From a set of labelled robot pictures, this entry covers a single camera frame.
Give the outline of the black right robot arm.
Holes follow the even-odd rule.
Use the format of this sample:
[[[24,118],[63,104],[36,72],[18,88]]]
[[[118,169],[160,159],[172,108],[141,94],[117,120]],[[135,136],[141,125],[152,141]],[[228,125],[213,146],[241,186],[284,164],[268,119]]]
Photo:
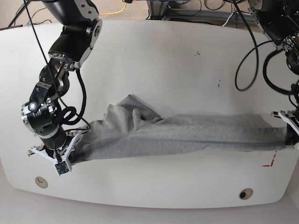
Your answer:
[[[50,58],[45,61],[29,101],[22,106],[21,118],[61,162],[60,149],[69,139],[62,126],[74,126],[83,119],[87,96],[80,68],[93,50],[102,21],[90,0],[44,0],[43,4],[63,29],[49,50]],[[61,108],[61,97],[70,87],[71,71],[76,72],[83,94],[79,112],[73,106]]]

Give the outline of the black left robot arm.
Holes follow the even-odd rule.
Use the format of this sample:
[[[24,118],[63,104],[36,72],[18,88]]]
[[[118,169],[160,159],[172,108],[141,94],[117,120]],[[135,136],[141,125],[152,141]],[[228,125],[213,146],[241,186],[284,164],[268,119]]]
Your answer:
[[[292,84],[288,90],[277,86],[269,79],[268,64],[273,57],[284,52],[287,67],[292,73],[298,75],[299,2],[297,0],[250,0],[249,12],[268,41],[276,46],[263,63],[264,81],[275,92],[295,99],[294,111],[274,113],[276,118],[286,123],[286,127],[268,130],[265,143],[276,150],[295,146],[299,142],[299,84]]]

